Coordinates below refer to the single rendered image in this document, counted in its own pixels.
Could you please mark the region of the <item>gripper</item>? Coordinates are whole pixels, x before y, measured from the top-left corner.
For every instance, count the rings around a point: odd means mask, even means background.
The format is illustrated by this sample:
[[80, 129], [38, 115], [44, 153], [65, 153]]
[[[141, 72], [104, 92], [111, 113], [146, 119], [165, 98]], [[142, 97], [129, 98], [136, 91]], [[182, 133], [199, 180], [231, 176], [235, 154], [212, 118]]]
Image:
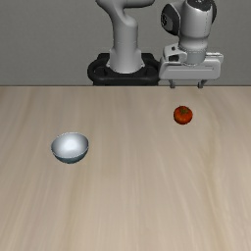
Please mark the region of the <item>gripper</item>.
[[219, 52], [188, 53], [176, 43], [163, 49], [159, 79], [168, 80], [170, 88], [176, 87], [174, 80], [200, 80], [197, 87], [203, 88], [207, 80], [220, 77], [223, 61], [224, 55]]

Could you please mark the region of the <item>red tomato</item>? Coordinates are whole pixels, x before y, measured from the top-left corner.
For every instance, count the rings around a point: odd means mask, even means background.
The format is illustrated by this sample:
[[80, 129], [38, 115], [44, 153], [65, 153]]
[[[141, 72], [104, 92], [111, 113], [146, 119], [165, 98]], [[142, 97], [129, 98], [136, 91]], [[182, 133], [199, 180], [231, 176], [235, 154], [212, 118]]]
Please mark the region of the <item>red tomato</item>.
[[174, 110], [174, 120], [180, 125], [187, 125], [193, 118], [192, 111], [186, 106], [178, 106]]

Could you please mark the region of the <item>grey-blue bowl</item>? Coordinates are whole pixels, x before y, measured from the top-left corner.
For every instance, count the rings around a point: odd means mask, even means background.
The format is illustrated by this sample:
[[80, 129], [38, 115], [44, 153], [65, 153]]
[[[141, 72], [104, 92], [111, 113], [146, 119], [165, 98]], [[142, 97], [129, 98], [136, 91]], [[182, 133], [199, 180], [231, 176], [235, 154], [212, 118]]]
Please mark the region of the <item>grey-blue bowl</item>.
[[51, 143], [54, 157], [65, 164], [74, 164], [82, 160], [88, 148], [88, 139], [78, 132], [66, 132], [58, 135]]

